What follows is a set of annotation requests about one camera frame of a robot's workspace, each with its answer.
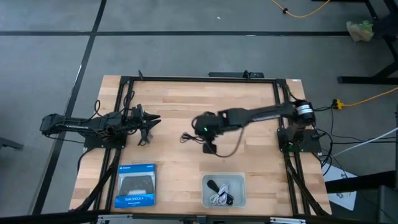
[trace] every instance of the charging cable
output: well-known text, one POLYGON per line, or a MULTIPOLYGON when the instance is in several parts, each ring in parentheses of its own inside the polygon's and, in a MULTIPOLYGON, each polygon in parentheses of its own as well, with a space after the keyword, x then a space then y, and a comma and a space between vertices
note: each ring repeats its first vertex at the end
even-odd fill
POLYGON ((234 197, 228 193, 228 185, 223 184, 220 188, 218 188, 217 184, 213 180, 209 180, 207 182, 207 186, 217 192, 210 197, 211 205, 232 205, 234 197))

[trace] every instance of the wooden table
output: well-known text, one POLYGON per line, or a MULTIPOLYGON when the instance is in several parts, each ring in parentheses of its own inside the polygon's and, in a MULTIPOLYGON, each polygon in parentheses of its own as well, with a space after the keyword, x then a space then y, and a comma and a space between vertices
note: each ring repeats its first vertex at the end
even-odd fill
MULTIPOLYGON (((101 114, 114 109, 120 78, 104 76, 98 97, 101 100, 101 114)), ((287 84, 297 98, 304 98, 300 80, 287 80, 287 84)), ((183 132, 193 134, 191 120, 204 111, 274 105, 272 85, 136 81, 133 90, 136 94, 131 106, 142 104, 148 113, 161 115, 162 122, 152 129, 154 138, 144 147, 137 146, 139 134, 129 136, 119 164, 157 164, 156 206, 127 209, 115 209, 112 206, 112 212, 292 215, 284 159, 277 142, 276 119, 247 126, 237 153, 226 159, 202 153, 202 145, 195 142, 182 144, 179 141, 183 132), (246 206, 205 208, 201 202, 201 178, 205 174, 228 172, 244 175, 248 198, 246 206)), ((239 131, 236 131, 217 138, 215 144, 218 146, 218 153, 231 152, 238 134, 239 131)), ((94 149, 82 159, 70 208, 79 206, 97 184, 103 157, 104 149, 94 149)), ((323 209, 331 213, 319 161, 311 153, 301 153, 301 159, 306 186, 323 209)), ((107 192, 108 185, 104 187, 100 208, 104 208, 107 192)), ((303 213, 301 194, 297 186, 295 192, 299 211, 303 213)))

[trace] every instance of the yellow cable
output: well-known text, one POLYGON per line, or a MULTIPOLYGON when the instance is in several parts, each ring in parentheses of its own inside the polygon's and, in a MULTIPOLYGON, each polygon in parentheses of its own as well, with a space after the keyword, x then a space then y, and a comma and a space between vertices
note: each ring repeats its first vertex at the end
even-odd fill
POLYGON ((344 104, 344 103, 341 103, 341 107, 343 108, 343 107, 348 107, 348 106, 360 105, 361 103, 365 103, 365 102, 368 102, 369 100, 376 99, 377 97, 387 95, 387 94, 392 93, 393 91, 396 91, 396 90, 398 90, 398 87, 397 87, 397 88, 393 88, 392 90, 389 90, 389 91, 387 91, 387 92, 385 92, 385 93, 381 93, 381 94, 378 94, 378 95, 376 95, 376 96, 372 96, 372 97, 370 97, 370 98, 368 98, 368 99, 366 99, 366 100, 359 101, 359 102, 357 102, 357 103, 353 103, 353 104, 350 104, 350 105, 346 105, 346 104, 344 104))
MULTIPOLYGON (((271 0, 273 3, 275 3, 281 10, 284 10, 285 8, 283 8, 282 6, 280 6, 280 4, 278 4, 275 0, 271 0)), ((313 12, 308 13, 307 15, 304 16, 296 16, 291 14, 289 11, 286 11, 286 13, 290 16, 293 16, 295 18, 305 18, 307 16, 311 16, 312 14, 318 12, 321 8, 323 8, 324 6, 326 6, 328 3, 330 2, 330 0, 327 0, 327 2, 323 3, 323 5, 321 5, 318 9, 314 10, 313 12)))

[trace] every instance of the blue box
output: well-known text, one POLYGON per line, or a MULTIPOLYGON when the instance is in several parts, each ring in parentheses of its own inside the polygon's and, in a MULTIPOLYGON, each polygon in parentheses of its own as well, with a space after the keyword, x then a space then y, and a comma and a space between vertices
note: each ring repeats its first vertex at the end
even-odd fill
POLYGON ((115 208, 154 206, 156 204, 156 164, 119 166, 118 195, 115 208))

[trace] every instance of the white cable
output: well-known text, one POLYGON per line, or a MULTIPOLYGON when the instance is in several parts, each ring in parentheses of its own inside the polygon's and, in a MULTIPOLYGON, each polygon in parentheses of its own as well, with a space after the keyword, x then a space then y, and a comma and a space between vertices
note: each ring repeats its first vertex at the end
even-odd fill
POLYGON ((225 205, 226 204, 226 196, 228 193, 228 185, 223 184, 218 191, 218 194, 213 194, 210 197, 211 205, 225 205))
POLYGON ((397 131, 397 130, 398 130, 398 128, 394 128, 393 130, 387 132, 386 134, 380 135, 379 137, 374 138, 374 139, 372 139, 372 140, 368 140, 368 141, 366 141, 366 142, 362 142, 361 144, 357 144, 357 145, 355 145, 355 146, 349 147, 348 149, 345 149, 345 150, 343 150, 343 151, 341 151, 341 152, 339 152, 339 153, 337 153, 337 154, 335 154, 335 155, 332 155, 332 157, 336 157, 336 156, 338 156, 338 155, 340 155, 340 154, 342 154, 342 153, 344 153, 344 152, 347 152, 347 151, 349 151, 349 150, 352 150, 352 149, 354 149, 354 148, 356 148, 356 147, 363 146, 363 145, 365 145, 365 144, 367 144, 367 143, 376 141, 376 140, 378 140, 378 139, 380 139, 380 138, 383 138, 384 136, 387 136, 387 135, 389 135, 389 134, 391 134, 391 133, 393 133, 394 131, 397 131))

